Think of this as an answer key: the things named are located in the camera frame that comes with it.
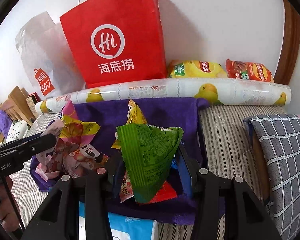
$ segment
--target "red paper bag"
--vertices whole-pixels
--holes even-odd
[[[89,88],[167,76],[157,0],[88,0],[60,20]]]

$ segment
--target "green snack wrapper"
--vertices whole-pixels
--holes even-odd
[[[134,198],[148,203],[169,175],[183,130],[130,123],[117,127],[117,134]]]

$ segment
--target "yellow snack wrapper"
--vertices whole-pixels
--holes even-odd
[[[89,144],[100,129],[100,125],[96,122],[82,122],[78,120],[76,110],[71,101],[67,102],[59,118],[65,125],[60,134],[60,138],[65,142],[69,141],[78,145]]]
[[[172,60],[168,66],[168,78],[227,78],[226,71],[215,62],[199,60]]]
[[[145,116],[143,115],[143,112],[141,111],[140,107],[133,101],[129,100],[128,103],[128,120],[126,124],[128,123],[143,123],[148,124]],[[118,140],[118,134],[115,133],[116,140],[112,144],[111,148],[114,149],[120,149],[120,141]]]

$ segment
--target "screw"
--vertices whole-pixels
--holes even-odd
[[[241,176],[235,176],[234,180],[238,183],[242,183],[243,182],[243,178]]]
[[[69,176],[68,174],[63,175],[63,176],[61,177],[61,180],[62,180],[62,181],[68,181],[69,179],[70,179],[70,176]]]
[[[208,174],[208,170],[206,168],[201,168],[199,169],[199,173],[203,174],[203,175],[207,175]]]
[[[99,169],[97,169],[97,173],[98,174],[104,174],[104,173],[106,173],[106,169],[105,168],[99,168]]]

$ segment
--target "striped fabric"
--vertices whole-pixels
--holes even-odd
[[[29,130],[27,136],[43,132],[51,120],[56,119],[58,115],[58,113],[40,115]],[[23,164],[24,168],[21,171],[10,175],[13,181],[11,192],[19,205],[21,219],[25,226],[28,225],[34,213],[48,194],[47,192],[41,192],[30,176],[30,163],[31,160],[25,162]]]
[[[242,120],[261,114],[285,114],[281,106],[211,106],[200,111],[209,171],[232,179],[241,176],[262,200],[257,167]],[[219,220],[218,239],[224,238],[225,219]]]
[[[162,224],[158,226],[158,240],[189,240],[193,225]]]

